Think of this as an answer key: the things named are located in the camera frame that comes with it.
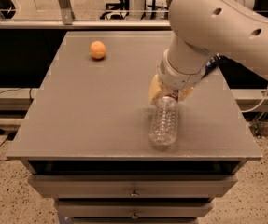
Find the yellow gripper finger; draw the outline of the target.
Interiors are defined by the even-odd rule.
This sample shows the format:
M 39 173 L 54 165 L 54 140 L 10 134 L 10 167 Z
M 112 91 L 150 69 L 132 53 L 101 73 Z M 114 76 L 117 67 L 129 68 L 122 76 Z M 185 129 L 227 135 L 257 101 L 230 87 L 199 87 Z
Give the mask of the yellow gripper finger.
M 178 91 L 178 100 L 184 101 L 193 91 L 193 87 L 181 89 Z
M 149 101 L 155 104 L 159 98 L 166 95 L 168 92 L 167 88 L 162 84 L 158 75 L 155 75 L 151 80 L 148 92 Z

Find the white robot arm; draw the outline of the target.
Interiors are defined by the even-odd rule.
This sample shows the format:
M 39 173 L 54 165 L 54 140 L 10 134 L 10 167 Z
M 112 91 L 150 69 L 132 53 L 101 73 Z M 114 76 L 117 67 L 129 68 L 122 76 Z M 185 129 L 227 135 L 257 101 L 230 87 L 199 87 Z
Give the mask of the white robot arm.
M 150 83 L 149 100 L 155 104 L 196 86 L 217 53 L 268 80 L 268 18 L 252 8 L 253 0 L 172 0 L 174 36 Z

